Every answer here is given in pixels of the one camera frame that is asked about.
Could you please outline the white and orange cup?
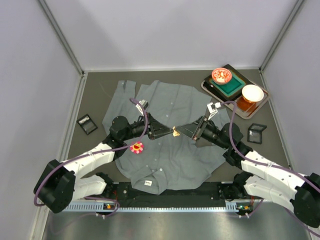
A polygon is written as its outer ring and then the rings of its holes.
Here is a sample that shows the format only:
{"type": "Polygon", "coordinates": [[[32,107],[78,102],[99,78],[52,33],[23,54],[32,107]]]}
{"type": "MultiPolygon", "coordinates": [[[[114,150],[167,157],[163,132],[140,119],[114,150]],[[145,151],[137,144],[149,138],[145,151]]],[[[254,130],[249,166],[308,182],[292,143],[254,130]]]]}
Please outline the white and orange cup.
{"type": "Polygon", "coordinates": [[[244,99],[252,103],[260,102],[264,98],[264,91],[254,84],[244,86],[241,93],[244,99]]]}

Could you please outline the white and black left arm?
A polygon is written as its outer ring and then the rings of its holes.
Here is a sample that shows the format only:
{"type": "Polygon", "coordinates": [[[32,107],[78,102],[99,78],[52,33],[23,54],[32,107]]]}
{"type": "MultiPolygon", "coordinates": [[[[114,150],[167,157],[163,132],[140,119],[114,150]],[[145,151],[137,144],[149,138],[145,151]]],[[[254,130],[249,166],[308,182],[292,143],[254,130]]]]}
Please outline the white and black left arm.
{"type": "Polygon", "coordinates": [[[156,140],[173,131],[150,113],[140,116],[134,123],[129,123],[124,116],[115,117],[109,134],[96,147],[72,159],[62,162],[54,159],[46,165],[33,190],[34,204],[47,206],[56,214],[71,201],[102,194],[109,180],[103,175],[85,177],[86,174],[119,159],[133,146],[133,143],[126,143],[129,140],[135,144],[144,136],[156,140]]]}

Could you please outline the gold leaf brooch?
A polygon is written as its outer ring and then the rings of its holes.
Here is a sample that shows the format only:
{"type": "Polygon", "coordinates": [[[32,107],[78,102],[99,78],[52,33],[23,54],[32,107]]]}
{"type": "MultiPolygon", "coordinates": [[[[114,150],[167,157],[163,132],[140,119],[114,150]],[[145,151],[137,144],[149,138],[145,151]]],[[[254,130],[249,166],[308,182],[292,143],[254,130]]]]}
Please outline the gold leaf brooch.
{"type": "Polygon", "coordinates": [[[180,133],[176,130],[176,127],[175,127],[175,126],[172,128],[172,130],[173,130],[172,135],[173,135],[174,137],[180,136],[180,133]]]}

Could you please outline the black left jewellery box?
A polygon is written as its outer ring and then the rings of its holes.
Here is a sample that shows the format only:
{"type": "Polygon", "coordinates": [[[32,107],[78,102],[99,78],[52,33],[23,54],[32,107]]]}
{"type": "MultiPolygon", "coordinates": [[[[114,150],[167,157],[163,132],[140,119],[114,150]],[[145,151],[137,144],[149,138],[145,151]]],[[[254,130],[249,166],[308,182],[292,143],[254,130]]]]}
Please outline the black left jewellery box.
{"type": "Polygon", "coordinates": [[[89,114],[85,114],[76,122],[80,126],[80,128],[85,132],[86,135],[89,135],[98,129],[98,126],[95,124],[95,122],[92,120],[89,114]]]}

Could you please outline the brown plastic tray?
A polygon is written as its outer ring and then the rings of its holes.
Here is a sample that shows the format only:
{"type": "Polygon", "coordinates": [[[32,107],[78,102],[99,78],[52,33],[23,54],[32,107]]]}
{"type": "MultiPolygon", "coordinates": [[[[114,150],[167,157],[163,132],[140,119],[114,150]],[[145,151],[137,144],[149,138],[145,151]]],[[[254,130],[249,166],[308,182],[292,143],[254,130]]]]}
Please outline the brown plastic tray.
{"type": "MultiPolygon", "coordinates": [[[[212,87],[211,87],[211,84],[208,84],[205,80],[201,83],[201,88],[207,92],[210,96],[212,96],[213,98],[215,98],[216,100],[218,100],[219,102],[225,102],[225,97],[222,97],[222,95],[220,93],[218,93],[216,90],[214,90],[212,87]]],[[[248,112],[244,112],[242,111],[241,109],[238,108],[237,106],[237,109],[236,109],[236,114],[245,119],[245,120],[249,120],[251,119],[263,106],[264,104],[266,104],[270,98],[270,95],[269,93],[264,89],[264,88],[261,88],[264,92],[264,97],[261,101],[259,102],[256,102],[257,103],[257,107],[256,109],[251,112],[251,113],[248,113],[248,112]]],[[[239,94],[238,97],[234,98],[233,101],[235,101],[237,103],[238,99],[242,97],[242,94],[239,94]]]]}

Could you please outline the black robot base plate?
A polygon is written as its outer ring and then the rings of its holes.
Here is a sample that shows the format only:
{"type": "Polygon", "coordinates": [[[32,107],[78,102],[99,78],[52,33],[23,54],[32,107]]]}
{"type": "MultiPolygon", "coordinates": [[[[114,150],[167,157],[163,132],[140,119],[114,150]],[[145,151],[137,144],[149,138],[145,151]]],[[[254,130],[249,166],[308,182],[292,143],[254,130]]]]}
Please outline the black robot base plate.
{"type": "Polygon", "coordinates": [[[167,189],[161,194],[151,194],[134,189],[129,182],[117,182],[109,184],[103,193],[87,196],[85,199],[92,200],[93,198],[116,200],[122,208],[224,207],[226,201],[253,204],[255,200],[260,199],[228,182],[205,182],[196,189],[167,189]]]}

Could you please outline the red patterned bowl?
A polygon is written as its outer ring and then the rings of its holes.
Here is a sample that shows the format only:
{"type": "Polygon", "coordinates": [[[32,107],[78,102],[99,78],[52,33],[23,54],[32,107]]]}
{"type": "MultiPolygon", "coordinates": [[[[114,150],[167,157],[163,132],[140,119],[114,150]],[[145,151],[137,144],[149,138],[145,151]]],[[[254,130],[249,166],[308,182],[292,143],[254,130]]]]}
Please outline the red patterned bowl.
{"type": "Polygon", "coordinates": [[[225,85],[232,79],[232,73],[223,67],[216,68],[211,73],[212,80],[218,85],[225,85]]]}

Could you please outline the black jewellery box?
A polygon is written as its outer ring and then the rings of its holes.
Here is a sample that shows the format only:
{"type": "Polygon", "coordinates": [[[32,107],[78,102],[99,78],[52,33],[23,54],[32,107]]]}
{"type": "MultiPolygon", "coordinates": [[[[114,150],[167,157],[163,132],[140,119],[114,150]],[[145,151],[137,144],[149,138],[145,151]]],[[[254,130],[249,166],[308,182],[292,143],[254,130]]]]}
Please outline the black jewellery box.
{"type": "Polygon", "coordinates": [[[80,126],[80,128],[85,132],[86,135],[89,135],[98,129],[98,126],[95,124],[95,122],[92,120],[89,114],[85,114],[76,122],[80,126]]]}
{"type": "Polygon", "coordinates": [[[263,131],[267,128],[266,125],[252,123],[247,130],[247,141],[249,143],[259,144],[263,143],[263,131]]]}

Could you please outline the black rectangular tray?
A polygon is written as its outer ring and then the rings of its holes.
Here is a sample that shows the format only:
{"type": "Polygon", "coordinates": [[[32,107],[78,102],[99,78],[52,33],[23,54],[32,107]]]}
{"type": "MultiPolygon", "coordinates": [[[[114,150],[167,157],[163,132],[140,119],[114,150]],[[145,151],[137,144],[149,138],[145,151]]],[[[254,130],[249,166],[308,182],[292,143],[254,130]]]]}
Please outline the black rectangular tray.
{"type": "Polygon", "coordinates": [[[232,74],[231,80],[226,84],[216,84],[212,76],[207,76],[203,83],[203,88],[222,102],[235,101],[242,95],[242,88],[246,85],[252,85],[253,83],[248,80],[239,71],[233,68],[230,64],[223,66],[223,68],[229,70],[232,74]]]}

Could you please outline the green square dish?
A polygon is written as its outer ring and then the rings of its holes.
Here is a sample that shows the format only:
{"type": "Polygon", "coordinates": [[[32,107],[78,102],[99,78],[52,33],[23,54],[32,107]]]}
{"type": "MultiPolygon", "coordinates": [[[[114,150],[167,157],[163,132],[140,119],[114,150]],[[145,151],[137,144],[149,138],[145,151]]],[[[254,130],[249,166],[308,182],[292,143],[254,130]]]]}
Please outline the green square dish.
{"type": "Polygon", "coordinates": [[[239,78],[237,75],[232,75],[232,79],[227,84],[216,84],[212,79],[210,83],[215,86],[226,98],[235,98],[241,94],[242,88],[246,85],[246,82],[239,78]]]}

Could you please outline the grey button-up shirt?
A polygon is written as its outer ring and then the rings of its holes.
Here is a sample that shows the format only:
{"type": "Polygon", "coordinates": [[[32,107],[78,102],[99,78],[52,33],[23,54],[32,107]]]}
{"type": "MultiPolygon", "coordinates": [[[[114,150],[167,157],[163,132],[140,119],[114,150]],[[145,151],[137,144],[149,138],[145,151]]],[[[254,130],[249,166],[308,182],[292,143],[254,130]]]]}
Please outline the grey button-up shirt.
{"type": "MultiPolygon", "coordinates": [[[[209,95],[192,86],[156,80],[136,90],[134,81],[121,80],[102,121],[105,130],[110,129],[115,117],[124,116],[129,123],[138,119],[140,113],[130,98],[146,100],[151,115],[168,127],[197,120],[205,114],[207,104],[211,101],[209,95]]],[[[150,194],[159,195],[165,190],[196,189],[225,161],[224,150],[219,146],[197,147],[185,135],[175,137],[169,134],[155,140],[144,136],[142,143],[142,153],[134,154],[126,150],[115,164],[130,179],[134,189],[150,194]]]]}

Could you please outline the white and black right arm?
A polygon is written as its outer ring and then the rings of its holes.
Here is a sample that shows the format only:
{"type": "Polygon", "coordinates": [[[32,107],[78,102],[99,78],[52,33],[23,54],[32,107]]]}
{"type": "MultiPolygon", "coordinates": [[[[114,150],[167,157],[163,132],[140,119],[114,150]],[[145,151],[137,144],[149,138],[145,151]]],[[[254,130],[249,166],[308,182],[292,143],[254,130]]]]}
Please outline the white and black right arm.
{"type": "Polygon", "coordinates": [[[229,122],[219,129],[205,116],[175,130],[194,141],[204,139],[223,148],[225,161],[244,173],[235,182],[251,196],[266,199],[291,211],[302,223],[320,226],[320,176],[285,168],[242,142],[239,127],[229,122]]]}

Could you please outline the black right jewellery box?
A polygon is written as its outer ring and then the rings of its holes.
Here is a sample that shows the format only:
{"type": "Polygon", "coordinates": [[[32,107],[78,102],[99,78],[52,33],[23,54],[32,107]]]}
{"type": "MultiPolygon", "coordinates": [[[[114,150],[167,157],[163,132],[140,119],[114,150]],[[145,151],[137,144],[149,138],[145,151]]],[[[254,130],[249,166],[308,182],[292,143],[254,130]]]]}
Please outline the black right jewellery box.
{"type": "Polygon", "coordinates": [[[266,125],[252,123],[247,130],[247,141],[249,143],[259,144],[263,143],[263,131],[267,128],[266,125]]]}

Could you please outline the amber glass dish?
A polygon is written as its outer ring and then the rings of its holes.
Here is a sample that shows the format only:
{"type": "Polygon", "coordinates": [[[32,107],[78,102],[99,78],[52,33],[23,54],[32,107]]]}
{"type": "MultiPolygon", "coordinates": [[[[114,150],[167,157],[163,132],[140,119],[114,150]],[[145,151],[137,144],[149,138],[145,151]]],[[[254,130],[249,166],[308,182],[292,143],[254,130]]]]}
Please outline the amber glass dish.
{"type": "Polygon", "coordinates": [[[237,100],[237,107],[246,113],[252,113],[257,108],[257,103],[253,101],[249,101],[245,97],[241,96],[237,100]]]}

